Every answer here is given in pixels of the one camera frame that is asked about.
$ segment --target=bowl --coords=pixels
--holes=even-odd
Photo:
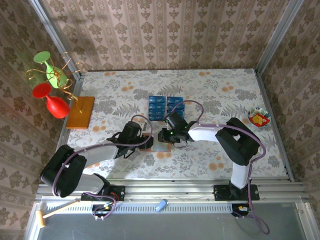
[[[250,118],[254,117],[257,113],[259,113],[259,114],[261,114],[262,116],[264,116],[265,118],[269,119],[269,122],[268,122],[266,125],[264,125],[264,126],[257,126],[257,125],[255,125],[255,124],[251,121]],[[271,123],[270,113],[269,113],[267,110],[265,110],[264,108],[258,107],[258,106],[253,107],[253,108],[251,108],[251,109],[248,111],[248,119],[249,119],[249,122],[250,122],[252,125],[254,125],[255,127],[257,127],[257,128],[264,128],[264,127],[268,126],[268,125]]]

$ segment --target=small black base plate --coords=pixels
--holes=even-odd
[[[119,199],[115,199],[118,202],[123,202],[125,200],[125,195],[126,195],[126,187],[125,186],[115,186],[115,185],[110,185],[108,186],[108,192],[110,193],[115,193],[119,196]],[[87,195],[85,193],[82,193],[81,195],[81,201],[102,201],[102,202],[107,202],[107,201],[112,201],[110,198],[104,198],[104,197],[94,197]]]
[[[260,200],[257,185],[251,184],[251,199],[253,201]],[[236,199],[230,192],[229,185],[214,185],[213,194],[215,201],[248,201],[248,187],[239,190],[239,197]]]

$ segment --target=table surface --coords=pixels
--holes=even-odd
[[[253,165],[253,177],[286,177],[278,143],[271,126],[257,128],[249,123],[252,107],[265,108],[253,69],[144,70],[88,72],[81,96],[94,96],[95,102],[88,129],[73,129],[67,144],[73,148],[98,144],[122,131],[135,114],[148,115],[148,96],[181,96],[203,104],[201,123],[224,124],[239,118],[266,147],[266,156]],[[187,122],[197,119],[200,107],[185,105]],[[163,123],[152,122],[158,132]],[[136,151],[128,159],[105,160],[85,170],[108,178],[210,178],[232,175],[232,161],[217,142],[190,142],[171,152]]]

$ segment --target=gray floor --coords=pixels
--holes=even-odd
[[[113,214],[95,221],[90,214],[47,218],[39,240],[304,240],[294,204],[256,204],[270,235],[259,232],[253,219],[230,214]]]

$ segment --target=wooden hammer handle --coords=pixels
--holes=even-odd
[[[79,202],[80,202],[79,200],[76,200],[76,201],[73,202],[73,203],[70,203],[70,204],[68,204],[68,205],[66,205],[66,206],[64,206],[64,207],[62,207],[62,208],[59,208],[59,209],[57,209],[57,210],[55,210],[55,211],[52,211],[52,212],[44,215],[43,218],[46,219],[46,218],[48,218],[48,217],[50,217],[50,216],[52,216],[52,215],[54,215],[54,214],[56,214],[56,213],[58,213],[58,212],[60,212],[60,211],[63,211],[63,210],[65,210],[65,209],[67,209],[67,208],[70,208],[72,205],[75,205],[75,204],[77,204],[77,203],[79,203]]]

